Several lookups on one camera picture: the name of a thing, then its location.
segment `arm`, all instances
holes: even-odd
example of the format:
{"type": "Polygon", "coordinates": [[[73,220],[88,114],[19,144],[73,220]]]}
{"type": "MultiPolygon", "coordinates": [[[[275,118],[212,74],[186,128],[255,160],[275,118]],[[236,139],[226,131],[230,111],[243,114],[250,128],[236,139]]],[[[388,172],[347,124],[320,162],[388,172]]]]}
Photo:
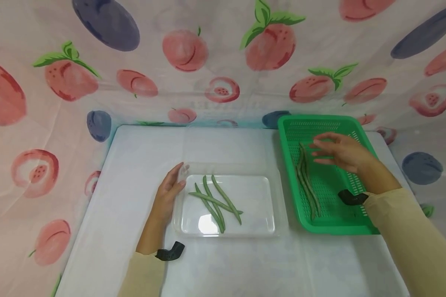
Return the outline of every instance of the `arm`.
{"type": "Polygon", "coordinates": [[[157,190],[149,218],[129,261],[119,297],[158,297],[160,294],[165,263],[157,259],[155,254],[163,246],[165,230],[172,216],[173,201],[185,187],[184,181],[176,182],[181,167],[182,163],[170,170],[157,190]]]}
{"type": "Polygon", "coordinates": [[[314,140],[321,150],[314,156],[332,156],[315,162],[335,164],[355,173],[372,194],[364,206],[379,229],[413,297],[446,297],[446,239],[426,218],[411,193],[357,141],[339,134],[314,140]],[[329,138],[334,142],[321,142],[329,138]]]}

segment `left hand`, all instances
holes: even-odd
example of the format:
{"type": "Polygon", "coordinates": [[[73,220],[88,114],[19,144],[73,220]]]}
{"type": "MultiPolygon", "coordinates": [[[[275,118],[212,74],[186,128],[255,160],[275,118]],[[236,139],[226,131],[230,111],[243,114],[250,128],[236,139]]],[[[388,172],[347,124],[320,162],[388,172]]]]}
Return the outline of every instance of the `left hand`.
{"type": "Polygon", "coordinates": [[[172,218],[173,202],[180,191],[185,188],[185,181],[177,182],[178,171],[183,166],[183,162],[172,168],[160,184],[155,195],[154,205],[149,215],[149,219],[167,225],[172,218]]]}

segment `right hand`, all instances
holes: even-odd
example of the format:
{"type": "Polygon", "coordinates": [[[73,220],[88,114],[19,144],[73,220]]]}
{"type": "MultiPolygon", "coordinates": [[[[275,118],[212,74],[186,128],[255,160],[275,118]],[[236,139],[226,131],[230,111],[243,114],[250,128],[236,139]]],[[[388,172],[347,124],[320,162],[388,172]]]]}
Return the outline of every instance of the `right hand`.
{"type": "Polygon", "coordinates": [[[314,137],[314,143],[310,144],[311,148],[318,148],[312,156],[315,157],[332,157],[330,159],[314,159],[314,162],[326,165],[337,165],[351,173],[359,173],[360,168],[376,163],[378,160],[358,141],[347,135],[327,132],[314,137]]]}

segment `clear plastic tray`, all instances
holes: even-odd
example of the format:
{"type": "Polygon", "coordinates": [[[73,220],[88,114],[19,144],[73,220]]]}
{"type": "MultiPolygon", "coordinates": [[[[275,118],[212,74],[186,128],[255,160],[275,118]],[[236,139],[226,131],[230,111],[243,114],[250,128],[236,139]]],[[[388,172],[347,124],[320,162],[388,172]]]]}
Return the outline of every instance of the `clear plastic tray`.
{"type": "Polygon", "coordinates": [[[173,207],[173,226],[183,235],[200,237],[266,237],[279,235],[287,227],[279,171],[267,170],[266,164],[185,163],[179,172],[179,181],[187,184],[176,197],[173,207]],[[206,194],[202,178],[213,197],[226,204],[211,181],[214,175],[218,185],[241,210],[242,224],[235,215],[221,209],[226,230],[224,234],[200,198],[189,195],[195,192],[195,183],[206,194]]]}

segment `green leaf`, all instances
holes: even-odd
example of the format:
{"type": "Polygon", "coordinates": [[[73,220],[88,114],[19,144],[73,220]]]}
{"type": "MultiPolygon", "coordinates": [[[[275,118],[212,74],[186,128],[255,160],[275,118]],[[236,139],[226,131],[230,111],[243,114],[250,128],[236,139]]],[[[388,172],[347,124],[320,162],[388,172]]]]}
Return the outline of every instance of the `green leaf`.
{"type": "Polygon", "coordinates": [[[63,275],[60,273],[58,280],[56,281],[55,287],[53,288],[53,291],[51,292],[51,297],[55,297],[56,292],[58,291],[59,283],[61,282],[61,277],[63,277],[63,275]]]}
{"type": "Polygon", "coordinates": [[[88,69],[89,72],[91,72],[92,74],[94,74],[95,76],[97,76],[98,78],[102,78],[98,72],[96,70],[94,70],[91,66],[88,66],[85,62],[82,62],[82,60],[73,60],[73,62],[75,62],[77,65],[80,65],[86,69],[88,69]]]}
{"type": "Polygon", "coordinates": [[[61,45],[61,49],[63,49],[63,53],[69,57],[71,60],[75,60],[79,58],[79,52],[74,47],[71,41],[66,41],[61,45]]]}
{"type": "Polygon", "coordinates": [[[269,19],[270,24],[294,25],[306,19],[305,16],[298,16],[291,12],[274,12],[269,19]]]}
{"type": "Polygon", "coordinates": [[[256,22],[266,27],[269,23],[269,18],[271,15],[271,8],[264,0],[256,0],[254,5],[254,17],[256,22]]]}
{"type": "Polygon", "coordinates": [[[69,60],[69,58],[63,54],[58,52],[51,52],[44,54],[43,56],[39,57],[38,60],[36,60],[35,63],[33,63],[33,67],[43,67],[47,65],[51,65],[52,63],[59,61],[59,60],[69,60]]]}
{"type": "Polygon", "coordinates": [[[358,63],[342,66],[339,70],[335,72],[334,77],[343,78],[344,76],[349,75],[357,65],[358,63]]]}
{"type": "Polygon", "coordinates": [[[420,204],[421,209],[423,210],[423,213],[427,218],[430,218],[433,216],[434,213],[434,206],[429,204],[420,204]]]}
{"type": "Polygon", "coordinates": [[[254,23],[254,25],[252,25],[252,27],[246,32],[246,34],[243,35],[243,38],[241,39],[240,50],[247,47],[248,44],[250,44],[251,41],[263,31],[264,27],[261,27],[259,23],[254,23]]]}
{"type": "Polygon", "coordinates": [[[160,126],[163,125],[163,122],[141,122],[141,121],[137,121],[139,125],[142,126],[160,126]]]}
{"type": "Polygon", "coordinates": [[[330,68],[323,68],[323,67],[318,67],[318,68],[309,68],[307,69],[308,72],[312,73],[313,75],[323,75],[323,76],[328,76],[329,78],[333,78],[334,76],[334,71],[330,68]]]}
{"type": "Polygon", "coordinates": [[[338,88],[342,87],[342,79],[341,78],[333,78],[332,81],[335,85],[335,91],[337,91],[338,88]]]}

